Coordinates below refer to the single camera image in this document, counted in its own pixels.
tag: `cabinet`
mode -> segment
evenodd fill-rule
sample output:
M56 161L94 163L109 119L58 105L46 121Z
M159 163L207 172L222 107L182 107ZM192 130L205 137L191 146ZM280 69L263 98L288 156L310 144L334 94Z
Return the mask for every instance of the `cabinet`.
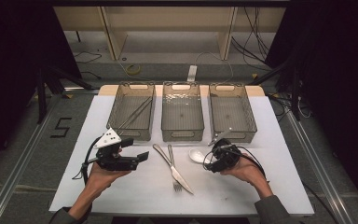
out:
M65 31L104 31L113 60L119 58L131 31L217 33L220 57L226 60L233 32L251 32L255 8L243 7L55 7ZM259 31L275 33L284 7L263 7Z

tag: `sleeve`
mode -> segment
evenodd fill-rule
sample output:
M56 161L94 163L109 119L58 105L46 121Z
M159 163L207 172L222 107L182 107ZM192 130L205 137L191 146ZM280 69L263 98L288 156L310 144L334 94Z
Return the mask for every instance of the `sleeve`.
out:
M255 209L263 224L292 224L299 222L290 217L276 195L269 196L255 203Z
M73 217L71 217L71 215L68 214L69 209L71 209L71 207L63 207L62 209L58 210L51 218L49 224L87 224L88 223L87 218L90 214L91 207L80 220L76 220Z

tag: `fork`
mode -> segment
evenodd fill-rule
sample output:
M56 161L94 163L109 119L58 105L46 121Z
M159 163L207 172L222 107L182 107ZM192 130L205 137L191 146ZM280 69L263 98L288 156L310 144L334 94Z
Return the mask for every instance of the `fork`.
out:
M171 145L168 145L168 152L170 153L170 159L171 159L172 166L175 167L175 162L173 160L173 152L172 152ZM182 190L182 186L174 178L172 178L172 183L173 183L173 188L175 189L175 191Z

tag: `aluminum rail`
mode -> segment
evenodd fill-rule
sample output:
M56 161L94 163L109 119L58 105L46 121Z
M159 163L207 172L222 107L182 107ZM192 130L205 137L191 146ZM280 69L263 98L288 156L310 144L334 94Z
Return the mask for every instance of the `aluminum rail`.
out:
M8 204L8 201L10 200L11 195L14 192L14 189L19 183L29 160L32 158L32 155L34 154L34 151L41 139L41 136L45 131L46 126L50 120L52 111L54 110L55 106L60 100L61 100L60 95L55 95L51 98L51 102L48 105L48 113L46 114L42 122L36 125L36 128L30 140L28 141L24 151L22 152L19 160L14 166L13 171L10 173L10 176L8 177L6 183L2 187L0 191L0 217L3 215L5 208Z
M324 169L322 161L319 159L319 156L316 153L312 143L310 142L310 139L308 138L301 122L296 120L292 112L288 113L288 117L293 129L295 130L298 140L300 141L301 146L303 147L307 158L310 161L310 165L312 166L312 169L315 172L319 183L321 184L326 199L333 209L333 213L336 216L337 221L342 224L354 223L347 209L347 206L342 201L336 187L331 181L331 178Z

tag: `table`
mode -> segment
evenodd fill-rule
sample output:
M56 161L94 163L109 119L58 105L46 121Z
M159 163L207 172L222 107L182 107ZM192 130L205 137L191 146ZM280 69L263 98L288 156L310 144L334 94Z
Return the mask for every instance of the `table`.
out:
M104 86L101 95L95 96L86 117L74 152L63 174L49 211L55 212L63 206L71 206L84 187L83 180L72 180L84 160L93 140L106 131L110 109L115 100L117 86ZM156 106L152 139L149 142L135 142L126 147L122 155L135 156L149 151L149 158L138 165L130 175L117 180L93 203L92 212L113 216L136 217L248 217L256 216L254 203L259 200L255 189L233 176L222 176L206 171L200 164L188 157L191 148L207 153L211 141L208 87L201 86L202 110L205 130L201 142L165 143L162 141L161 94L162 86L156 86ZM294 166L281 129L274 116L269 99L263 96L261 88L253 87L249 100L255 116L257 133L247 147L262 163L270 185L280 197L287 211L293 216L314 214L306 191ZM185 190L175 192L172 187L170 169L165 160L152 148L159 144L168 153L167 145L172 144L177 170L182 174L195 194Z

